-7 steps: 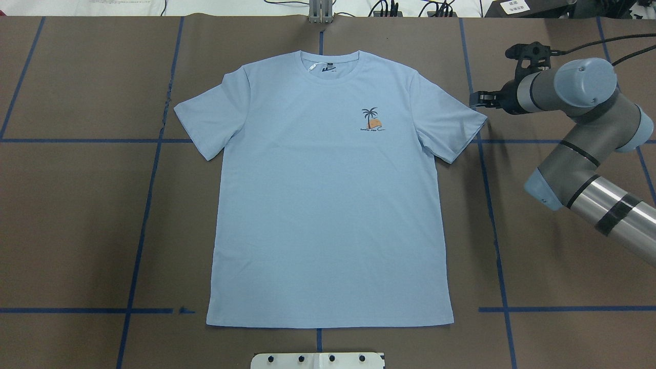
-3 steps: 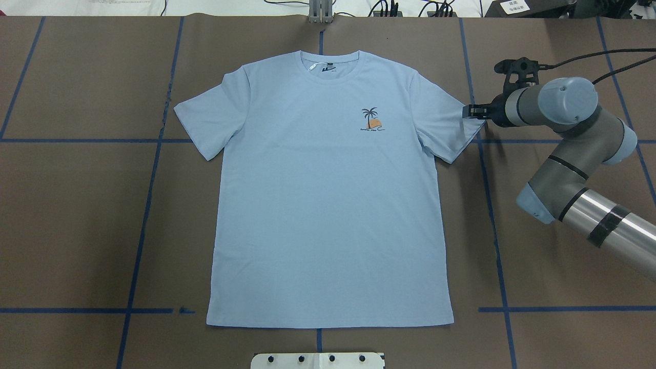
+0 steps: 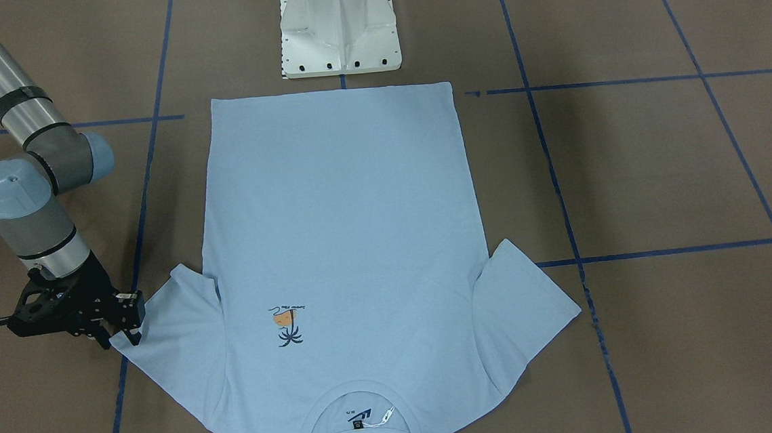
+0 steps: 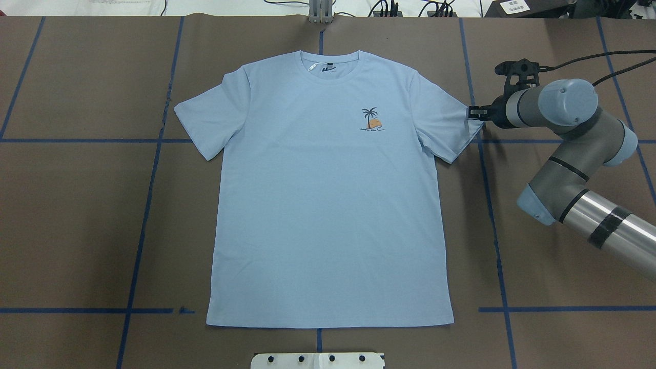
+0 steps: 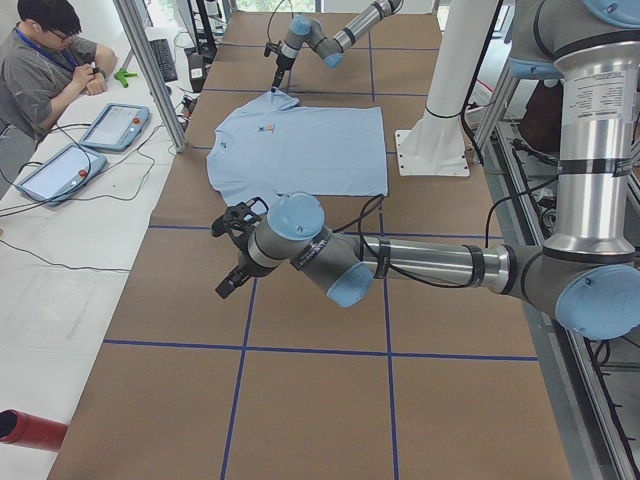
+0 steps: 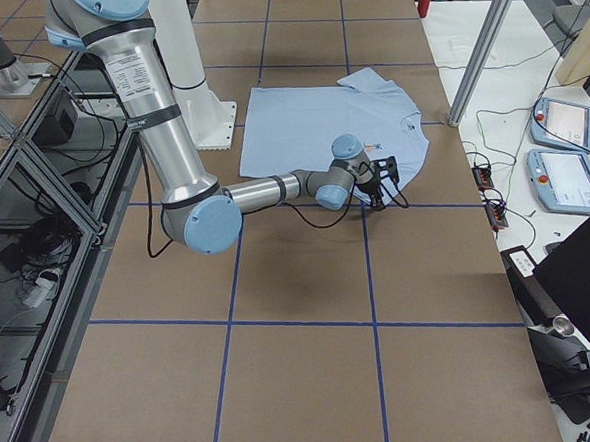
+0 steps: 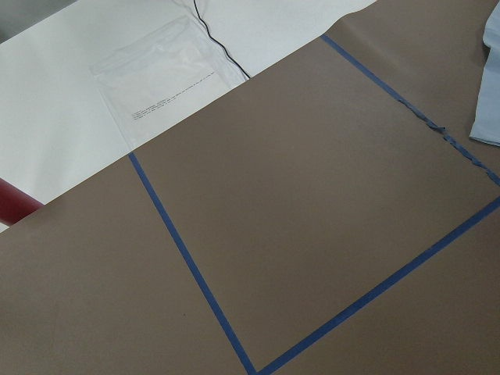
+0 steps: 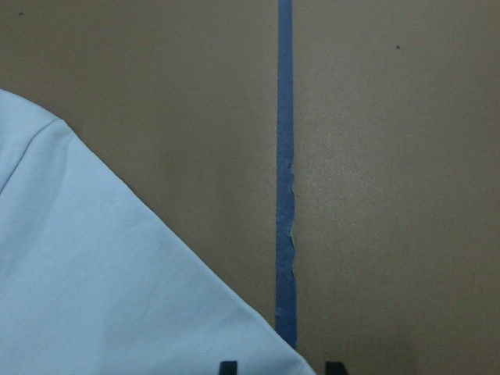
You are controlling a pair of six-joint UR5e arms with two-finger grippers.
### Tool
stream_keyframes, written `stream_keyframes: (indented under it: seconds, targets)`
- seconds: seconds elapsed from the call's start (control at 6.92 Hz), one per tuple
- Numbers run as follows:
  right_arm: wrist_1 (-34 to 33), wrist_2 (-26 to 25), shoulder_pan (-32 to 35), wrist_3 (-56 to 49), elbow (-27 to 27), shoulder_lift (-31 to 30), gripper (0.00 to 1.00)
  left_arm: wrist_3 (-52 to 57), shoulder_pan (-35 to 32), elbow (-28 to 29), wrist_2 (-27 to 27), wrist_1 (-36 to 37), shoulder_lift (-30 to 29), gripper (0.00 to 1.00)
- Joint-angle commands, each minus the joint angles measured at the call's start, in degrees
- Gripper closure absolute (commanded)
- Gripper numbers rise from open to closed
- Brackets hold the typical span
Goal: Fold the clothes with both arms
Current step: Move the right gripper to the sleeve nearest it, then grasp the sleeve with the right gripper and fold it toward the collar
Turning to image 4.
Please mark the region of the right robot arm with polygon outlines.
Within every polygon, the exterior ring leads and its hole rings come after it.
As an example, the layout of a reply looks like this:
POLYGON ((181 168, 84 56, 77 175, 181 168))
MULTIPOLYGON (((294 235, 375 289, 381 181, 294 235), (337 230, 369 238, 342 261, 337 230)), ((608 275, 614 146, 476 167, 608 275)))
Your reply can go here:
POLYGON ((504 129, 548 128, 562 140, 516 201, 529 216, 560 222, 586 240, 654 280, 654 225, 587 184, 600 167, 614 167, 637 151, 638 138, 600 106, 593 85, 561 79, 468 107, 471 120, 504 129))

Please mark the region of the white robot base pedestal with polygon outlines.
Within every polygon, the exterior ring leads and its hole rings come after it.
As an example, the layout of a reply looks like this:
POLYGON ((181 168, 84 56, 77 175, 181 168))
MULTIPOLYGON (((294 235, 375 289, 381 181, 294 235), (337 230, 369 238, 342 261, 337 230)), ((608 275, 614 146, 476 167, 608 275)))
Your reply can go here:
POLYGON ((383 353, 260 353, 253 357, 251 368, 385 368, 383 353))

